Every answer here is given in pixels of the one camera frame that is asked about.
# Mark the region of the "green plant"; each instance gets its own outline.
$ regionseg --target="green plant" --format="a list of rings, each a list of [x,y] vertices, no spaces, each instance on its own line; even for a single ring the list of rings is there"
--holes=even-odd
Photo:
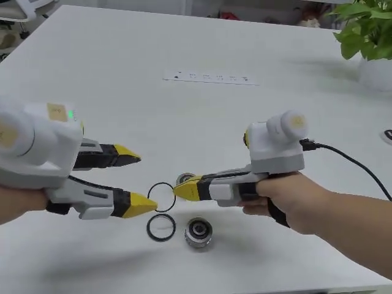
[[[337,6],[332,14],[346,21],[334,33],[345,59],[358,52],[367,60],[392,59],[392,0],[356,0]]]

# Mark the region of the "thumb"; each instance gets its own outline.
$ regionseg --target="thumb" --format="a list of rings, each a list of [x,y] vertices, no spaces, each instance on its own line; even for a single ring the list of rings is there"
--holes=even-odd
[[[282,184],[287,183],[293,175],[298,175],[300,173],[284,173],[279,175],[271,175],[268,179],[263,179],[256,184],[256,192],[260,196],[273,198],[279,194],[282,189]]]

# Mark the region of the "white pot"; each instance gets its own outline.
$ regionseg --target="white pot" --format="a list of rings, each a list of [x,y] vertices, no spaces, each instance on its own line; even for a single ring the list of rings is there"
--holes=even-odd
[[[392,60],[378,59],[360,63],[360,83],[378,91],[392,91]]]

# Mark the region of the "electrical outlet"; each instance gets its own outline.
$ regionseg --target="electrical outlet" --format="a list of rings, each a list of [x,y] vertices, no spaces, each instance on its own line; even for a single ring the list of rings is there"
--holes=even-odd
[[[225,75],[225,74],[211,74],[200,73],[189,70],[170,71],[164,73],[164,80],[170,81],[193,81],[199,83],[220,83],[220,84],[235,84],[235,85],[249,85],[258,86],[259,84],[247,75]]]

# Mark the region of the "forearm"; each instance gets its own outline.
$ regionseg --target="forearm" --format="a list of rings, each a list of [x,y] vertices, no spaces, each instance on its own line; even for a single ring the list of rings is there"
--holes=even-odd
[[[329,194],[315,216],[315,233],[351,260],[392,279],[392,203]]]

